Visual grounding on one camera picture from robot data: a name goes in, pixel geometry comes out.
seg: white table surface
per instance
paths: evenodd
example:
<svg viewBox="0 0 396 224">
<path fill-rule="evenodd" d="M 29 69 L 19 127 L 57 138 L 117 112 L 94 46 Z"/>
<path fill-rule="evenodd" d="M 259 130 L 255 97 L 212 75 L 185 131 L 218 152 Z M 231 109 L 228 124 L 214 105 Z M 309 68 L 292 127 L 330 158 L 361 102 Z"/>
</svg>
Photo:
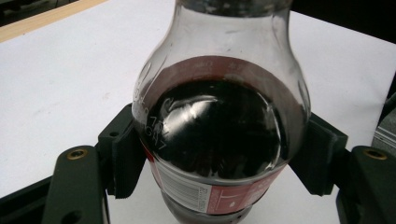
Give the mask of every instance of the white table surface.
<svg viewBox="0 0 396 224">
<path fill-rule="evenodd" d="M 0 44 L 0 197 L 52 174 L 64 150 L 94 145 L 128 103 L 145 60 L 165 35 L 173 0 L 108 0 Z M 312 110 L 371 145 L 396 69 L 396 45 L 298 13 L 290 42 Z M 339 223 L 331 196 L 311 196 L 288 167 L 243 223 Z M 177 222 L 146 165 L 112 223 Z"/>
</svg>

